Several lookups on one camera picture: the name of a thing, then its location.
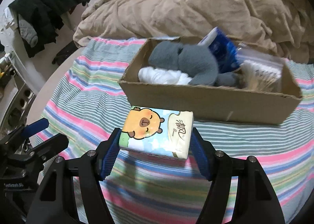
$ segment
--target striped bedsheet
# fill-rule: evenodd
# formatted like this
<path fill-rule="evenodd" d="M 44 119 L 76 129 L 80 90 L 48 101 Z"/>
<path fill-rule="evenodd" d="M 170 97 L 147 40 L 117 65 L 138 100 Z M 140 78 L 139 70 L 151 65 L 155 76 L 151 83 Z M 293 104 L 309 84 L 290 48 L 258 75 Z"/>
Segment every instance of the striped bedsheet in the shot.
<path fill-rule="evenodd" d="M 42 117 L 48 129 L 32 144 L 57 133 L 69 138 L 61 153 L 80 157 L 122 127 L 130 104 L 117 81 L 145 39 L 94 38 L 64 75 Z M 286 223 L 297 214 L 314 188 L 314 68 L 287 62 L 304 100 L 280 126 L 194 122 L 202 137 L 228 155 L 258 158 L 280 201 Z M 81 221 L 87 223 L 75 181 Z M 111 175 L 101 183 L 116 223 L 195 223 L 210 183 L 193 156 L 185 163 L 120 151 Z M 232 179 L 224 222 L 232 216 L 237 179 Z"/>

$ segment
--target metal screw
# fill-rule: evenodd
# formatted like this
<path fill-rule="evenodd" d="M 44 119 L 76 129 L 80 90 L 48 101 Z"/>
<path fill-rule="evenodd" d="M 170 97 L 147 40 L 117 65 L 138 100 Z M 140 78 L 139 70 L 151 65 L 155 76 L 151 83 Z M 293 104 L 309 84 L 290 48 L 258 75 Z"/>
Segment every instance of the metal screw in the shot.
<path fill-rule="evenodd" d="M 90 156 L 90 157 L 94 156 L 95 154 L 96 154 L 96 151 L 95 151 L 95 150 L 89 150 L 89 151 L 87 152 L 87 156 Z"/>
<path fill-rule="evenodd" d="M 257 159 L 256 159 L 256 157 L 254 157 L 254 156 L 249 156 L 249 161 L 251 161 L 251 162 L 256 162 Z"/>
<path fill-rule="evenodd" d="M 215 154 L 218 157 L 222 157 L 225 153 L 222 150 L 216 150 Z"/>
<path fill-rule="evenodd" d="M 63 161 L 63 157 L 56 157 L 55 162 L 60 163 Z"/>

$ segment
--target beige blanket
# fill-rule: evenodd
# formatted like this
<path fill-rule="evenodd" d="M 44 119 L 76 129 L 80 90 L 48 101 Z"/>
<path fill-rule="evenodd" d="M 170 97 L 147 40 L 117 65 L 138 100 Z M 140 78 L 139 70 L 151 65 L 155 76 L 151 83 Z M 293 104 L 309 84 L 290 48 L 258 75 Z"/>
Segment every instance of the beige blanket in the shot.
<path fill-rule="evenodd" d="M 307 63 L 314 57 L 314 12 L 307 0 L 98 0 L 74 41 L 151 36 L 204 37 L 218 26 L 233 40 Z"/>

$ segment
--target cardboard box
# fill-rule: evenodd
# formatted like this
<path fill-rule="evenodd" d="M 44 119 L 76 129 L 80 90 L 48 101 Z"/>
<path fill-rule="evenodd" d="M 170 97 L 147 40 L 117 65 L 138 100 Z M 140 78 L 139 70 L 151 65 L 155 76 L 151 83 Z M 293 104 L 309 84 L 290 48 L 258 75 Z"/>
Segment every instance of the cardboard box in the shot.
<path fill-rule="evenodd" d="M 286 64 L 282 71 L 282 93 L 202 85 L 152 85 L 139 82 L 139 70 L 149 66 L 148 58 L 161 41 L 148 39 L 119 81 L 131 105 L 191 111 L 197 120 L 281 124 L 302 100 L 301 89 Z M 174 41 L 197 44 L 200 39 L 179 37 Z"/>

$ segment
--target cartoon capybara face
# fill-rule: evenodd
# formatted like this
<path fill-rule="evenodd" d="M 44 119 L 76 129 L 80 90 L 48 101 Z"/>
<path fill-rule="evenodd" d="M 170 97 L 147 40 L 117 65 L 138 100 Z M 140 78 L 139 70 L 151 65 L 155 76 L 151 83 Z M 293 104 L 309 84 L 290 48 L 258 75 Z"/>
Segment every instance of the cartoon capybara face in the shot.
<path fill-rule="evenodd" d="M 128 133 L 130 138 L 137 140 L 162 133 L 160 124 L 164 122 L 158 113 L 148 108 L 135 107 L 128 114 L 122 132 Z"/>

